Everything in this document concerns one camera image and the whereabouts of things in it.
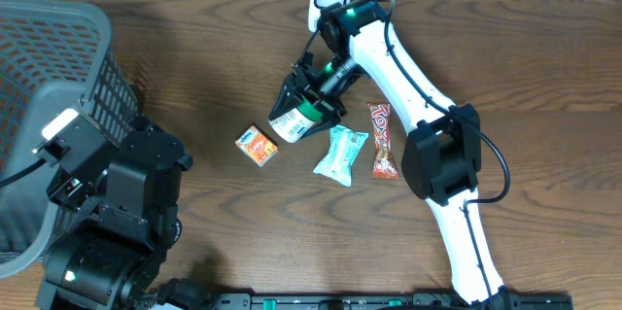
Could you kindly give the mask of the teal snack pack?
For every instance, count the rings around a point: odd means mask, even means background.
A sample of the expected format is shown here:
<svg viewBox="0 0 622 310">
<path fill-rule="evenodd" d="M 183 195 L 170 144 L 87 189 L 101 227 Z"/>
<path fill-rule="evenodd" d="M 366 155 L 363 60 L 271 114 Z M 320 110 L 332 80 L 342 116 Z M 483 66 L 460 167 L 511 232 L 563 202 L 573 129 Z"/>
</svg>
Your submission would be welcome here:
<svg viewBox="0 0 622 310">
<path fill-rule="evenodd" d="M 313 170 L 314 174 L 331 178 L 344 187 L 352 186 L 352 166 L 365 140 L 366 132 L 337 125 L 329 131 L 328 153 L 320 160 Z"/>
</svg>

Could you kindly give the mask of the green lid jar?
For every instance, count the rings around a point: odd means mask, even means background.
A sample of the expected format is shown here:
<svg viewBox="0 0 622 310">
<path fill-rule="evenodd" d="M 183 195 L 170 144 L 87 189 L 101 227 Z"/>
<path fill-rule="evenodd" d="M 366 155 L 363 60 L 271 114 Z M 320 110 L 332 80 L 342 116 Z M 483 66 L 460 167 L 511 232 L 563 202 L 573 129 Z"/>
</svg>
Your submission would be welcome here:
<svg viewBox="0 0 622 310">
<path fill-rule="evenodd" d="M 269 124 L 283 140 L 288 143 L 295 143 L 321 118 L 322 113 L 316 110 L 306 98 L 302 98 L 300 105 L 274 121 L 270 121 Z"/>
</svg>

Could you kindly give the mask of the orange tissue box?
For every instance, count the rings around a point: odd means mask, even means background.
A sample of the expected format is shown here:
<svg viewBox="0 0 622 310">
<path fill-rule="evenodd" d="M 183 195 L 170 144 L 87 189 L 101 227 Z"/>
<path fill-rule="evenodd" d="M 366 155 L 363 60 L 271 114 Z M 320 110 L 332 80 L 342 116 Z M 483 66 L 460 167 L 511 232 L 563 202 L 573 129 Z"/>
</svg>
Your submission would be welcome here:
<svg viewBox="0 0 622 310">
<path fill-rule="evenodd" d="M 258 167 L 263 167 L 278 153 L 277 145 L 254 125 L 251 125 L 241 134 L 235 141 L 235 145 Z"/>
</svg>

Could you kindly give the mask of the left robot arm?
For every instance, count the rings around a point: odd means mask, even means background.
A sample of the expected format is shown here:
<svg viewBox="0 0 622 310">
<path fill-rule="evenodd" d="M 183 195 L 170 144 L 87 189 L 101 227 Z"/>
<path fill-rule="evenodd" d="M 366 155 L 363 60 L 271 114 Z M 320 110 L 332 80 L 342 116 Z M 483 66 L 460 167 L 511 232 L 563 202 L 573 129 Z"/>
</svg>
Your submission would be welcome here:
<svg viewBox="0 0 622 310">
<path fill-rule="evenodd" d="M 44 254 L 40 309 L 147 309 L 146 293 L 178 241 L 177 201 L 193 159 L 181 140 L 140 116 L 115 144 L 77 115 L 46 138 L 57 165 L 50 203 L 71 222 Z"/>
</svg>

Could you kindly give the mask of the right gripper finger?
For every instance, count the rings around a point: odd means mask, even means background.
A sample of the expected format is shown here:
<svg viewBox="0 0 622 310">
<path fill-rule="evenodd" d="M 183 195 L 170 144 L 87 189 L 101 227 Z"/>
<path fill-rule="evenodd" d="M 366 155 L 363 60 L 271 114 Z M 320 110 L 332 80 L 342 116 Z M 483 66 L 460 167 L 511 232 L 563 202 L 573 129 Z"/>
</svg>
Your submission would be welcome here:
<svg viewBox="0 0 622 310">
<path fill-rule="evenodd" d="M 318 111 L 321 117 L 304 133 L 303 137 L 309 137 L 339 125 L 342 118 L 347 114 L 347 110 L 342 103 L 316 103 L 312 108 Z"/>
<path fill-rule="evenodd" d="M 287 112 L 300 106 L 303 102 L 306 87 L 307 79 L 301 73 L 291 72 L 282 83 L 276 103 L 268 115 L 268 119 L 275 121 Z"/>
</svg>

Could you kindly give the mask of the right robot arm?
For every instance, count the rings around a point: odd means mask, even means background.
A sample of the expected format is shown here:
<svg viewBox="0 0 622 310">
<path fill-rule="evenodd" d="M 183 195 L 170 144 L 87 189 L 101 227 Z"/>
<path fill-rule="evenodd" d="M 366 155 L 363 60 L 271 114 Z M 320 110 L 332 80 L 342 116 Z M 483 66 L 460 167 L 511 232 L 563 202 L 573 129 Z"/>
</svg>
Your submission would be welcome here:
<svg viewBox="0 0 622 310">
<path fill-rule="evenodd" d="M 452 287 L 473 309 L 498 309 L 507 298 L 489 252 L 479 207 L 481 148 L 501 152 L 481 131 L 470 104 L 457 106 L 434 86 L 400 43 L 391 10 L 382 0 L 334 1 L 313 28 L 334 56 L 323 70 L 303 52 L 278 94 L 268 119 L 295 143 L 335 129 L 346 114 L 340 96 L 367 75 L 395 109 L 407 139 L 401 172 L 413 193 L 431 208 L 451 266 Z"/>
</svg>

